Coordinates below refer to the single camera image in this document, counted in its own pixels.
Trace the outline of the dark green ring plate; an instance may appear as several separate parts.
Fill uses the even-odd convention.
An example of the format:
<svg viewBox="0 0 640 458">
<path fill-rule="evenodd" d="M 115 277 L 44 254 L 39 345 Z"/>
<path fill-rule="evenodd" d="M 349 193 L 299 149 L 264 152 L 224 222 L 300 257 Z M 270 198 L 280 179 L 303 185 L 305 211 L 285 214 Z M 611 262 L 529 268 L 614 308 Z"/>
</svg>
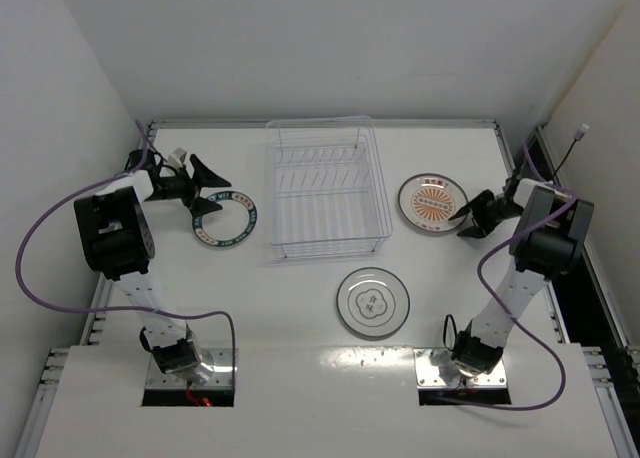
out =
<svg viewBox="0 0 640 458">
<path fill-rule="evenodd" d="M 238 191 L 220 191 L 207 197 L 209 203 L 219 205 L 220 210 L 194 218 L 192 230 L 204 245 L 228 249 L 245 241 L 254 231 L 258 213 L 254 201 Z"/>
</svg>

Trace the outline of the orange sunburst plate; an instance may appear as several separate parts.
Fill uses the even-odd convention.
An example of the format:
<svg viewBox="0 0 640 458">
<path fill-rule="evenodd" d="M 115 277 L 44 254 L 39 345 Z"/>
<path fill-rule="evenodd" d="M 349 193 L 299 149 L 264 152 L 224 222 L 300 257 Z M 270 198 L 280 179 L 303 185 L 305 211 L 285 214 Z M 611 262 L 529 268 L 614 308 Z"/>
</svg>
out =
<svg viewBox="0 0 640 458">
<path fill-rule="evenodd" d="M 401 216 L 427 233 L 443 234 L 459 228 L 466 214 L 455 215 L 468 204 L 463 188 L 451 178 L 421 173 L 408 178 L 399 188 L 397 204 Z"/>
</svg>

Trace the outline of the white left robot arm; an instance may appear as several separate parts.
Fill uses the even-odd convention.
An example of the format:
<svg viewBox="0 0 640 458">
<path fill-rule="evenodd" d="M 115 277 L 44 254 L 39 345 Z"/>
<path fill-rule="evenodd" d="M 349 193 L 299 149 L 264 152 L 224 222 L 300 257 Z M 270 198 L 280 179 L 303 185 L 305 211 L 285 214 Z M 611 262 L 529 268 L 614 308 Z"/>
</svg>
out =
<svg viewBox="0 0 640 458">
<path fill-rule="evenodd" d="M 152 269 L 155 244 L 142 204 L 178 200 L 192 217 L 201 218 L 222 209 L 201 197 L 201 190 L 231 183 L 181 148 L 168 162 L 134 150 L 125 172 L 98 193 L 74 201 L 86 262 L 130 300 L 142 323 L 139 341 L 159 370 L 204 385 L 213 376 L 213 358 L 197 343 L 188 320 L 179 318 L 165 300 L 160 277 Z"/>
</svg>

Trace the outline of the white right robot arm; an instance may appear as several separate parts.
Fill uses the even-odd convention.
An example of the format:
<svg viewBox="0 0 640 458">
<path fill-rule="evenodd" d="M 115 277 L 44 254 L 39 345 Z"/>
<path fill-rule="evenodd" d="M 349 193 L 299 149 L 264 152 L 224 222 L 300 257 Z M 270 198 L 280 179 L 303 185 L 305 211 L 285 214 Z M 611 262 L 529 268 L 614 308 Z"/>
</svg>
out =
<svg viewBox="0 0 640 458">
<path fill-rule="evenodd" d="M 456 212 L 471 217 L 460 237 L 486 238 L 499 224 L 518 224 L 506 245 L 510 262 L 491 300 L 457 333 L 451 360 L 467 377 L 488 374 L 502 358 L 509 335 L 532 299 L 576 266 L 595 205 L 530 178 L 510 178 L 503 193 L 485 190 Z"/>
</svg>

